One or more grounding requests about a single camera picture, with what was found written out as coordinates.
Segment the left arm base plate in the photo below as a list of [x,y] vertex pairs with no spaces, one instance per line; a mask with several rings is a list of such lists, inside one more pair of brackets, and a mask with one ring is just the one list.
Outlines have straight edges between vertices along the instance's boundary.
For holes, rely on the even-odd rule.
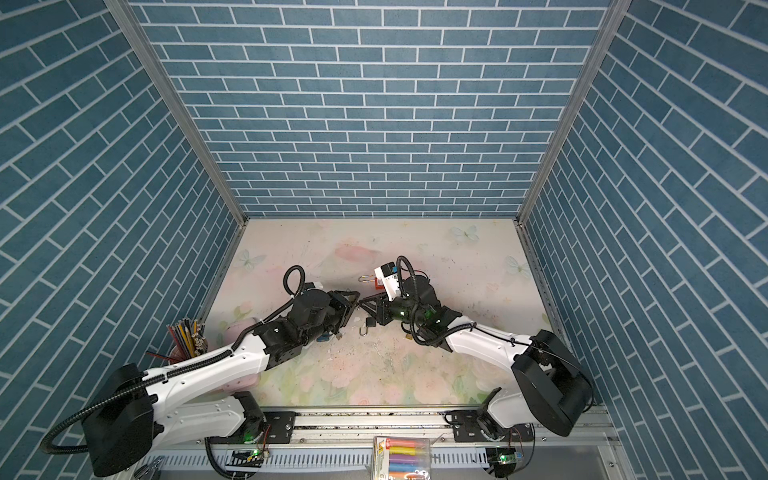
[[227,437],[210,437],[211,444],[289,444],[293,435],[296,413],[294,411],[267,411],[259,420],[246,419]]

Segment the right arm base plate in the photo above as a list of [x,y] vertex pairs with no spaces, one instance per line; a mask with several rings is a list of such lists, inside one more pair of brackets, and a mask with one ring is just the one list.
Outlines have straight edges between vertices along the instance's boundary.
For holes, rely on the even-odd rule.
[[457,443],[472,442],[532,442],[535,438],[531,424],[502,427],[481,410],[451,410],[443,415]]

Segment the black padlock with key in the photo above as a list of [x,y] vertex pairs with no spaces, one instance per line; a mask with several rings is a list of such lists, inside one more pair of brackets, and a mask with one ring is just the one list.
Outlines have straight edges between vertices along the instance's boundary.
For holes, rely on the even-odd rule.
[[376,319],[373,317],[367,317],[363,326],[359,328],[359,335],[365,337],[369,331],[377,326]]

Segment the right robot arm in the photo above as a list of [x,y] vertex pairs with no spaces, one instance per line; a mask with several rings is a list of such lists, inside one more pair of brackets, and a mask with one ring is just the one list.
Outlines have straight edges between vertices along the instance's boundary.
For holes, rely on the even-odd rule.
[[383,291],[358,301],[368,325],[398,322],[420,346],[470,356],[513,375],[515,387],[494,388],[473,416],[487,438],[497,440],[526,423],[567,437],[592,408],[590,374],[553,332],[513,334],[478,323],[444,305],[428,275],[404,256],[376,268],[375,277]]

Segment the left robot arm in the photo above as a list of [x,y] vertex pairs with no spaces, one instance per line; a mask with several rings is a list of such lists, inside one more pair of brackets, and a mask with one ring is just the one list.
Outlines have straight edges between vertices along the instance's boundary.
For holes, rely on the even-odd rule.
[[88,406],[53,426],[39,449],[52,456],[85,454],[98,477],[108,477],[142,460],[152,449],[179,437],[229,437],[242,426],[260,426],[261,412],[246,392],[236,408],[197,413],[192,400],[238,380],[271,370],[320,337],[339,333],[360,294],[301,281],[282,306],[243,329],[219,349],[165,367],[140,370],[127,364],[114,371]]

